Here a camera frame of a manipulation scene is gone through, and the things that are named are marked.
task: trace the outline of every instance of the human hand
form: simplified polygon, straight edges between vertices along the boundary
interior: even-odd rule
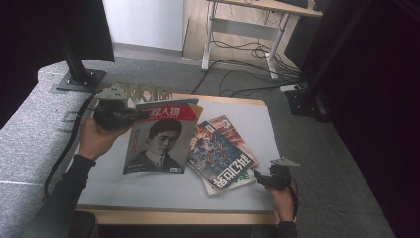
[[[293,198],[288,188],[279,191],[270,187],[266,187],[271,195],[272,203],[278,213],[280,221],[294,221],[294,204]]]
[[[80,127],[80,146],[77,154],[96,161],[105,154],[114,141],[126,133],[131,126],[113,131],[106,131],[96,124],[92,117],[84,121]]]

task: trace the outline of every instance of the gray floor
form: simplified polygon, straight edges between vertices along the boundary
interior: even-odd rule
[[[200,63],[182,59],[177,52],[117,46],[116,63],[86,61],[88,68],[107,72],[100,88],[116,79],[173,84],[189,93],[204,75]],[[18,237],[41,207],[42,184],[70,136],[66,114],[77,111],[86,93],[60,93],[54,86],[67,72],[65,63],[43,68],[39,84],[19,111],[0,131],[0,237]],[[227,73],[212,69],[197,94],[218,95]],[[231,73],[223,88],[271,85],[247,74]],[[299,162],[293,169],[299,184],[301,207],[297,219],[300,237],[394,237],[380,207],[352,156],[331,124],[290,114],[278,89],[246,98],[264,100],[282,155]],[[52,186],[68,165],[64,160]]]

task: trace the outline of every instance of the desk leg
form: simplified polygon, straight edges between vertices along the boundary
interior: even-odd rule
[[[207,40],[206,45],[204,46],[203,62],[201,63],[201,70],[207,71],[209,69],[209,60],[210,60],[210,44],[211,44],[211,35],[213,33],[213,19],[216,15],[216,3],[211,2],[211,13],[209,17],[208,29],[207,29]]]
[[[281,38],[283,37],[289,18],[290,18],[290,14],[288,13],[284,14],[284,18],[280,24],[277,37],[275,38],[274,44],[272,45],[271,52],[265,53],[266,63],[268,64],[268,68],[271,71],[271,79],[274,81],[278,81],[278,75],[277,75],[277,70],[275,69],[274,57],[275,57],[275,54],[277,53],[278,45],[280,45],[280,41],[281,41]]]

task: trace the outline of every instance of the white desk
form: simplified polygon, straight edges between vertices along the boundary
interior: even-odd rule
[[[200,96],[200,121],[227,115],[269,173],[279,158],[267,107],[262,101]],[[268,192],[259,184],[208,197],[200,176],[185,174],[123,175],[128,137],[120,137],[92,168],[78,210],[95,213],[99,224],[273,224],[277,217]]]
[[[213,32],[229,33],[229,34],[245,36],[245,37],[272,40],[273,45],[271,48],[271,52],[265,54],[265,56],[266,56],[266,61],[267,61],[269,70],[271,72],[274,72],[271,74],[271,78],[273,80],[278,80],[278,75],[276,74],[276,69],[275,69],[275,60],[273,59],[275,57],[275,53],[277,52],[278,45],[280,44],[288,19],[290,17],[290,14],[306,16],[306,17],[317,17],[317,18],[320,18],[322,16],[321,12],[316,12],[313,10],[313,6],[315,4],[313,0],[309,0],[307,9],[295,7],[295,6],[278,2],[278,1],[274,1],[274,0],[258,0],[258,1],[256,0],[247,0],[247,1],[209,0],[209,1],[211,1],[211,10],[210,10],[210,17],[209,17],[209,22],[208,22],[207,40],[204,46],[203,62],[201,65],[201,70],[203,71],[206,71],[209,68],[210,43],[211,43],[212,33]],[[250,24],[250,23],[243,23],[243,22],[237,22],[237,21],[232,21],[232,20],[227,20],[227,19],[216,18],[215,17],[216,16],[216,7],[215,7],[216,3],[251,7],[251,8],[269,10],[269,11],[274,11],[274,12],[283,12],[285,14],[278,28]]]

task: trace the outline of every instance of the magazine cover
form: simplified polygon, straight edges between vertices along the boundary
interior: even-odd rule
[[[212,186],[225,189],[253,160],[207,121],[197,126],[188,163]]]
[[[123,174],[185,171],[191,138],[202,108],[198,99],[160,101],[136,106],[148,119],[132,127]]]
[[[234,125],[229,121],[227,116],[223,115],[220,117],[216,117],[211,120],[208,120],[208,122],[214,128],[216,128],[216,130],[220,131],[222,135],[228,138],[229,141],[234,143],[235,146],[237,146],[241,151],[245,152],[251,159],[253,159],[253,164],[251,165],[251,168],[259,164],[259,161],[257,160],[257,158],[251,152],[251,149],[244,142],[244,140],[239,135]]]
[[[229,121],[226,115],[208,120],[208,122],[214,128],[216,128],[216,130],[220,131],[222,135],[224,135],[232,143],[234,143],[241,151],[243,151],[251,159],[253,159],[253,164],[251,165],[251,168],[255,167],[259,163],[256,157],[254,156],[254,154],[251,152],[251,149],[244,142],[244,140],[239,135],[238,131],[236,130],[234,125],[231,123],[231,121]],[[225,190],[220,190],[211,186],[210,183],[205,178],[203,178],[204,186],[206,187],[206,191],[209,196],[219,195],[228,190],[239,188],[244,185],[253,184],[256,180],[257,179],[254,177],[252,170],[247,169],[228,188],[226,188]]]

